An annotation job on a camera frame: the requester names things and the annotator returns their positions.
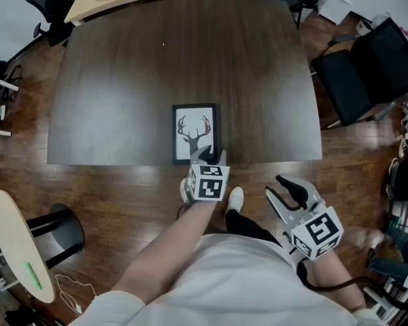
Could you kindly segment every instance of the dark wooden table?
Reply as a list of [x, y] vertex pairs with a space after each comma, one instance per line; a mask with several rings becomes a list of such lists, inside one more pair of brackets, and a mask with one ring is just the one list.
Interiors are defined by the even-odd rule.
[[165, 0], [75, 28], [48, 163], [165, 165], [172, 105], [216, 103], [229, 164], [322, 158], [299, 33], [272, 0]]

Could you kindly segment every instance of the black cable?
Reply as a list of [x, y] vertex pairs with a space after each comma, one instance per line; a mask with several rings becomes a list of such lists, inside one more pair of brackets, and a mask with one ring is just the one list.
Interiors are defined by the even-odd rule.
[[175, 220], [178, 220], [180, 218], [180, 213], [182, 212], [183, 208], [185, 208], [185, 207], [186, 207], [185, 204], [180, 205], [180, 207], [177, 210], [177, 215], [175, 216]]
[[296, 269], [296, 274], [300, 278], [301, 282], [306, 286], [306, 288], [315, 291], [315, 292], [331, 292], [335, 290], [340, 290], [344, 287], [348, 287], [353, 284], [358, 284], [358, 283], [366, 283], [370, 287], [375, 290], [376, 293], [379, 293], [382, 295], [390, 304], [395, 306], [396, 308], [406, 310], [408, 309], [408, 302], [400, 302], [397, 301], [394, 297], [392, 297], [379, 283], [377, 283], [375, 280], [372, 278], [367, 278], [365, 276], [359, 276], [358, 278], [353, 278], [349, 281], [346, 281], [343, 284], [335, 285], [335, 286], [329, 286], [329, 287], [319, 287], [319, 286], [314, 286], [310, 284], [307, 280], [307, 269], [305, 268], [304, 263], [301, 261], [298, 264], [298, 267]]

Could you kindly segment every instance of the round white table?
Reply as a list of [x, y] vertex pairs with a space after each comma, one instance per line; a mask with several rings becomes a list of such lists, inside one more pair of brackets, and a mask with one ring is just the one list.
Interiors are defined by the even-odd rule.
[[[44, 262], [35, 237], [52, 232], [64, 251]], [[62, 204], [55, 204], [50, 213], [25, 220], [11, 196], [0, 191], [0, 249], [15, 277], [37, 299], [54, 301], [54, 287], [49, 269], [83, 249], [84, 233], [73, 212]], [[30, 267], [39, 285], [29, 274]]]

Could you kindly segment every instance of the picture frame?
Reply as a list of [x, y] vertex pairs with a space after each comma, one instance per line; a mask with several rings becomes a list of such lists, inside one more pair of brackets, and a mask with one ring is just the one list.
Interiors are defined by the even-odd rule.
[[216, 104], [173, 105], [172, 137], [173, 164], [190, 164], [190, 152], [206, 145], [211, 145], [211, 150], [202, 159], [216, 162], [219, 152]]

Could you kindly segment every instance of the white paper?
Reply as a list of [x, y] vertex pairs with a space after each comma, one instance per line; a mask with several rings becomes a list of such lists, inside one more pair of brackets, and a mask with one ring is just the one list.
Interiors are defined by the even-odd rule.
[[204, 134], [205, 132], [203, 116], [209, 120], [211, 130], [208, 135], [205, 135], [198, 140], [198, 148], [211, 145], [210, 153], [214, 152], [213, 109], [211, 107], [178, 109], [175, 117], [176, 152], [178, 160], [190, 159], [190, 144], [184, 140], [188, 139], [188, 137], [178, 133], [178, 121], [184, 117], [183, 134], [189, 135], [192, 139], [195, 139], [198, 134]]

